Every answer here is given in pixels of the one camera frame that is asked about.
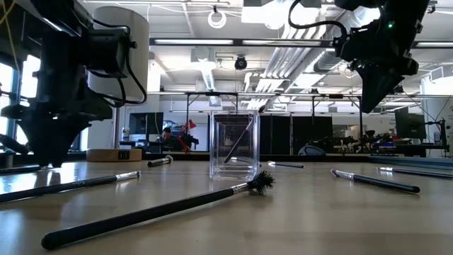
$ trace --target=security camera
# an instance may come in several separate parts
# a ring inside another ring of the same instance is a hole
[[[236,68],[236,70],[244,70],[247,68],[246,58],[244,56],[238,56],[236,63],[234,63],[234,68]]]

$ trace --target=person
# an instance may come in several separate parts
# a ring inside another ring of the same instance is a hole
[[[182,147],[178,138],[171,134],[171,129],[169,127],[165,127],[162,130],[162,136],[157,139],[157,142],[162,142],[162,147],[164,150],[173,150],[173,151],[181,151]]]

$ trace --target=computer screen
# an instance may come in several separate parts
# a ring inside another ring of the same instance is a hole
[[[131,113],[129,116],[130,133],[135,135],[157,135],[162,133],[164,113]]]
[[[395,113],[396,135],[403,138],[426,138],[425,116],[415,113]]]

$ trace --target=table surface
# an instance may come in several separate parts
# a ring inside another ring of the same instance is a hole
[[[67,163],[61,169],[0,177],[0,193],[142,170],[140,180],[0,205],[0,254],[452,254],[453,181],[381,174],[375,164],[265,166],[276,178],[265,196],[241,193],[119,229],[56,251],[48,233],[150,208],[235,181],[211,181],[209,163]],[[333,177],[337,168],[421,188],[418,195]]]

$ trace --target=transparent container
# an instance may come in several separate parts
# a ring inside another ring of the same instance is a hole
[[[211,179],[250,181],[259,166],[258,112],[212,111],[210,117]]]

